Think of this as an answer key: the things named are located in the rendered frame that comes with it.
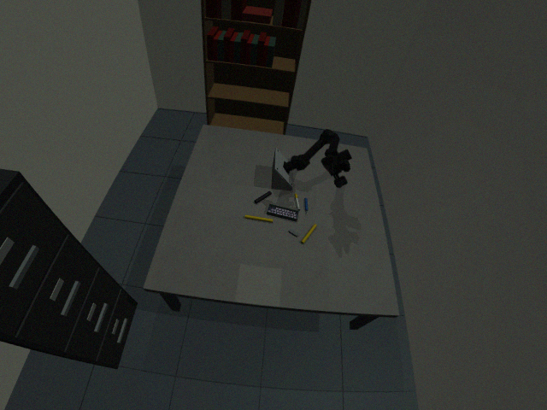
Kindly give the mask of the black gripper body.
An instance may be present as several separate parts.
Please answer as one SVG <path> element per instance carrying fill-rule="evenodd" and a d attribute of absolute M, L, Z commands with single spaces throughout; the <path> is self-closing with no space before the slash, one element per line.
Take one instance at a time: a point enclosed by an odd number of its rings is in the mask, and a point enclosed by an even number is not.
<path fill-rule="evenodd" d="M 327 161 L 330 161 L 331 159 L 334 159 L 334 157 L 333 157 L 332 155 L 329 155 L 329 156 L 327 156 L 327 157 L 325 157 L 325 158 L 323 158 L 323 159 L 321 160 L 321 164 L 323 164 L 323 163 L 325 163 L 325 162 L 327 162 Z M 335 160 L 335 159 L 334 159 L 334 160 Z M 334 182 L 337 182 L 337 181 L 339 181 L 340 179 L 345 179 L 345 176 L 343 176 L 343 177 L 341 177 L 341 178 L 338 176 L 338 174 L 341 173 L 341 172 L 342 172 L 342 171 L 340 170 L 339 166 L 338 166 L 338 165 L 337 165 L 337 166 L 334 165 L 334 167 L 333 167 L 333 173 L 331 174 L 331 176 L 333 176 L 333 177 L 335 178 L 335 179 L 333 180 Z M 337 177 L 336 177 L 336 176 L 337 176 Z M 345 180 L 347 180 L 347 179 L 345 179 Z"/>

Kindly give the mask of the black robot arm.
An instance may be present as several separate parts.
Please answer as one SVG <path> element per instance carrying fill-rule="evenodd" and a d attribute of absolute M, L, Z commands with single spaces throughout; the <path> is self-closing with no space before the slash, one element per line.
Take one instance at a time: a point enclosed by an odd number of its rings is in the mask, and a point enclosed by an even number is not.
<path fill-rule="evenodd" d="M 293 169 L 303 170 L 310 164 L 310 159 L 325 145 L 330 144 L 329 149 L 326 150 L 325 156 L 332 155 L 336 161 L 335 166 L 339 166 L 341 171 L 348 172 L 350 170 L 350 164 L 348 160 L 352 159 L 352 156 L 348 150 L 343 150 L 341 152 L 337 152 L 338 142 L 339 142 L 338 134 L 326 129 L 320 136 L 320 139 L 311 147 L 308 149 L 308 151 L 304 155 L 294 155 L 291 157 L 291 160 L 288 162 L 284 161 L 283 168 L 289 172 Z"/>

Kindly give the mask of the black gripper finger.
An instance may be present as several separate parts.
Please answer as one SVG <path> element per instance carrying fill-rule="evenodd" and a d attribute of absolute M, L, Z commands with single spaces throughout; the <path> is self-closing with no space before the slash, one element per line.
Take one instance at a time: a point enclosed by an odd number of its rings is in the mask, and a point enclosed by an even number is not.
<path fill-rule="evenodd" d="M 335 160 L 331 159 L 330 161 L 327 161 L 327 162 L 323 163 L 322 165 L 330 174 L 332 174 L 333 173 L 333 167 L 334 167 L 335 164 L 336 164 Z"/>
<path fill-rule="evenodd" d="M 347 180 L 345 179 L 340 179 L 339 181 L 337 182 L 334 182 L 334 184 L 337 186 L 337 187 L 342 187 L 343 184 L 345 184 L 347 182 Z"/>

